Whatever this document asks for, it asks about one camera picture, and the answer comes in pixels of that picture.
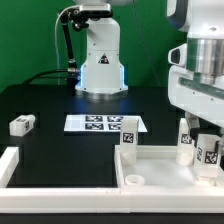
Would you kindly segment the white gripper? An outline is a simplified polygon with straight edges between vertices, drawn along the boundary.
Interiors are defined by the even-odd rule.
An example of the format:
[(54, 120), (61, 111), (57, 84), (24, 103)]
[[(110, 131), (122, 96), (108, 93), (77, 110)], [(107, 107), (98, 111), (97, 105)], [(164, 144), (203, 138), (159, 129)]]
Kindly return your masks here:
[(172, 105), (186, 111), (194, 146), (200, 131), (199, 118), (224, 128), (224, 75), (217, 77), (214, 85), (206, 85), (194, 79), (193, 72), (173, 65), (169, 70), (168, 97)]

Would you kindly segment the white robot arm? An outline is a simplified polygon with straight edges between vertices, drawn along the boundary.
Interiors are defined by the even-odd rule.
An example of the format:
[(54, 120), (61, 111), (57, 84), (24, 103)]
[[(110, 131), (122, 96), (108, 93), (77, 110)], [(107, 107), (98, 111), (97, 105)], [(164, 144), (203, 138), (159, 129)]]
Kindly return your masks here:
[[(74, 0), (75, 13), (87, 29), (87, 58), (78, 89), (93, 95), (125, 90), (119, 63), (119, 25), (112, 8), (131, 0)], [(170, 50), (168, 97), (185, 111), (191, 134), (204, 119), (221, 128), (224, 136), (224, 0), (167, 0), (166, 16), (187, 42)]]

